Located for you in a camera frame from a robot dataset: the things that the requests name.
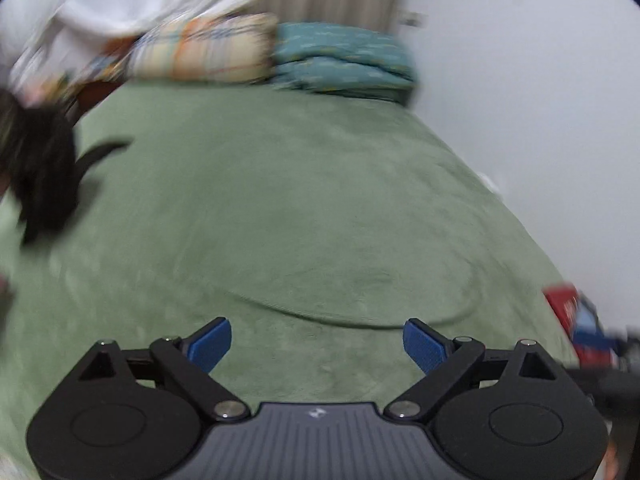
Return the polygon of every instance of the white wall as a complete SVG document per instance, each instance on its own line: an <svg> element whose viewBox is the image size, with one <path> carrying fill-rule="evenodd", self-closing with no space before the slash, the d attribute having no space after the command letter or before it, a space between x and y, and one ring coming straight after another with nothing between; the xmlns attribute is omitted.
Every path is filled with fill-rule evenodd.
<svg viewBox="0 0 640 480"><path fill-rule="evenodd" d="M640 7L632 0L406 0L415 111L609 326L640 326Z"/></svg>

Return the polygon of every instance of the cat's tail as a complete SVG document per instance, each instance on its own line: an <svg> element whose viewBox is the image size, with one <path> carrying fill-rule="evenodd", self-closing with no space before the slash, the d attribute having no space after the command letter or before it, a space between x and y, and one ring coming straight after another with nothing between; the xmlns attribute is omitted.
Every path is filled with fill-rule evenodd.
<svg viewBox="0 0 640 480"><path fill-rule="evenodd" d="M82 180L82 177L94 164L97 164L113 152L126 150L130 144L130 140L110 140L92 147L76 162L76 177L78 181Z"/></svg>

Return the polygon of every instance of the mattress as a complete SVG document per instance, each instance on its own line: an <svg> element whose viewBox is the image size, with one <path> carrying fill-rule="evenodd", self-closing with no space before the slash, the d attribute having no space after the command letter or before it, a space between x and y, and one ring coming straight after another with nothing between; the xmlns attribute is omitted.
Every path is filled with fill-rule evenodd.
<svg viewBox="0 0 640 480"><path fill-rule="evenodd" d="M257 87L127 83L78 127L132 137L56 240L19 250L0 205L0 452L98 339L123 348L228 317L213 376L261 400L384 405L421 377L410 317L575 356L542 287L561 277L518 220L399 105Z"/></svg>

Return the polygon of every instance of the metal screw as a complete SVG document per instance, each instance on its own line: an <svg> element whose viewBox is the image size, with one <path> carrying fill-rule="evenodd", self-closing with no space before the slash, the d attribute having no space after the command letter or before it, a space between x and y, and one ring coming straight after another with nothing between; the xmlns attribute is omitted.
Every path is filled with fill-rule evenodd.
<svg viewBox="0 0 640 480"><path fill-rule="evenodd" d="M420 413L420 406L410 400L398 400L389 406L389 412L395 418L407 418L408 416L416 416Z"/></svg>
<svg viewBox="0 0 640 480"><path fill-rule="evenodd" d="M213 407L213 411L222 418L236 418L246 411L246 406L237 400L223 400Z"/></svg>

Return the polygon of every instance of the cat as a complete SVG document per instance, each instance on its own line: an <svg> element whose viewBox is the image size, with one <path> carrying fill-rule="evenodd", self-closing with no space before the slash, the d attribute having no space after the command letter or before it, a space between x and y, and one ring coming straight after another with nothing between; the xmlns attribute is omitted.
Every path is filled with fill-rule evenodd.
<svg viewBox="0 0 640 480"><path fill-rule="evenodd" d="M0 89L0 173L20 203L25 224L22 246L39 234L58 234L79 205L84 174L130 140L92 147L78 160L71 122L53 105L24 108L11 92Z"/></svg>

